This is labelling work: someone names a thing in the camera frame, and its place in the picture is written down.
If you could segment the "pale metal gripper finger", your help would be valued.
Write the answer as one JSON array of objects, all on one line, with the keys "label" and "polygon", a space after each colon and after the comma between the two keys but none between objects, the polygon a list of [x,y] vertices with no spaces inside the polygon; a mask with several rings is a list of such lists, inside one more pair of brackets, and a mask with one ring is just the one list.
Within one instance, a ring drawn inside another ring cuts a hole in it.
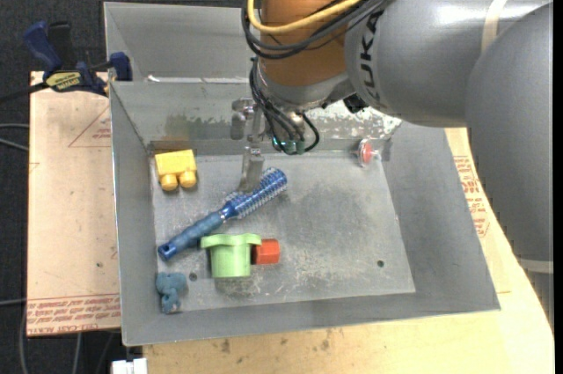
[{"label": "pale metal gripper finger", "polygon": [[260,148],[248,148],[246,167],[246,190],[252,191],[260,183],[264,157]]},{"label": "pale metal gripper finger", "polygon": [[242,156],[242,166],[241,166],[241,178],[238,185],[239,191],[245,191],[247,189],[247,171],[250,157],[250,147],[245,146]]}]

